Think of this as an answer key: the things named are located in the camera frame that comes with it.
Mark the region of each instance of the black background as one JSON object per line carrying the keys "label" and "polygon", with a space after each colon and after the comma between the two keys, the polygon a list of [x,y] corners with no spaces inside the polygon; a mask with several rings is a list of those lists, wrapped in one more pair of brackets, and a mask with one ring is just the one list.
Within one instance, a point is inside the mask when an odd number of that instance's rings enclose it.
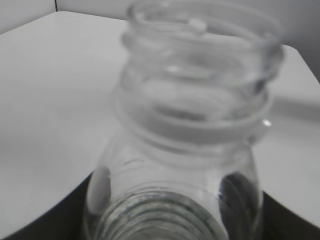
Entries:
{"label": "black background", "polygon": [[[79,240],[88,176],[53,209],[4,240]],[[264,197],[263,240],[320,240],[320,229]]]}

